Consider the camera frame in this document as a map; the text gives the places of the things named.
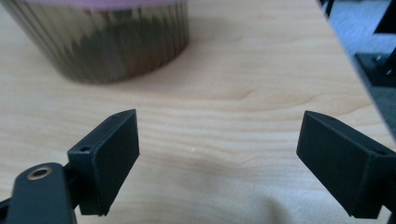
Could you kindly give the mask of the gold ribbed tub pink lid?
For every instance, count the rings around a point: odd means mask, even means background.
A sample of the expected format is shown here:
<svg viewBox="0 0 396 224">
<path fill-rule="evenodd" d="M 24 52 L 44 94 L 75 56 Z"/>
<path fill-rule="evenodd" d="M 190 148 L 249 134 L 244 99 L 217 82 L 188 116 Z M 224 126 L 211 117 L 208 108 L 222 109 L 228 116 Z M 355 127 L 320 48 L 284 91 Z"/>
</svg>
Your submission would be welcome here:
<svg viewBox="0 0 396 224">
<path fill-rule="evenodd" d="M 80 83 L 136 77 L 189 44 L 188 0 L 0 0 L 62 76 Z"/>
</svg>

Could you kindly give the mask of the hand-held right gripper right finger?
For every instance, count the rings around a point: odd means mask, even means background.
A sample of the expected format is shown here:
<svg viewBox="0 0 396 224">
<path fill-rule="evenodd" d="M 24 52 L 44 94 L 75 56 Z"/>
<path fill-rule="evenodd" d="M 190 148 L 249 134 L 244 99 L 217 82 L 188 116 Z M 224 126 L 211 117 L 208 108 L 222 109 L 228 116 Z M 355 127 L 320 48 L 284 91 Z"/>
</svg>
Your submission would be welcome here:
<svg viewBox="0 0 396 224">
<path fill-rule="evenodd" d="M 297 156 L 354 218 L 396 218 L 396 152 L 342 121 L 306 111 Z"/>
</svg>

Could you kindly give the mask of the black metal stand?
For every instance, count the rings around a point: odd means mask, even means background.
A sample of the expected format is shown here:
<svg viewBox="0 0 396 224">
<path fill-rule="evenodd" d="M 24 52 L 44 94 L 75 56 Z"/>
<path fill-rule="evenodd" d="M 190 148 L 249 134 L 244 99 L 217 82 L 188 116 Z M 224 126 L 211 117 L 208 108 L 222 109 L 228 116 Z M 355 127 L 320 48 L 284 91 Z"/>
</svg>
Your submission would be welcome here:
<svg viewBox="0 0 396 224">
<path fill-rule="evenodd" d="M 392 53 L 356 53 L 355 59 L 373 87 L 396 88 L 396 48 Z"/>
</svg>

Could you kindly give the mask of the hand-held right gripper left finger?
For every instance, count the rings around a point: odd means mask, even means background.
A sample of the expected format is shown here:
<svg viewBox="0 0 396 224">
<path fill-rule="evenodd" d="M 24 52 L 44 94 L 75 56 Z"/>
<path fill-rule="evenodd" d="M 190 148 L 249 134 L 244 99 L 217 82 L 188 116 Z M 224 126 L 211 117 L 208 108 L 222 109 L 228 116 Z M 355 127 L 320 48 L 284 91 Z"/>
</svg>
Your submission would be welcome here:
<svg viewBox="0 0 396 224">
<path fill-rule="evenodd" d="M 67 151 L 72 204 L 83 215 L 105 216 L 139 157 L 136 111 L 114 114 Z"/>
</svg>

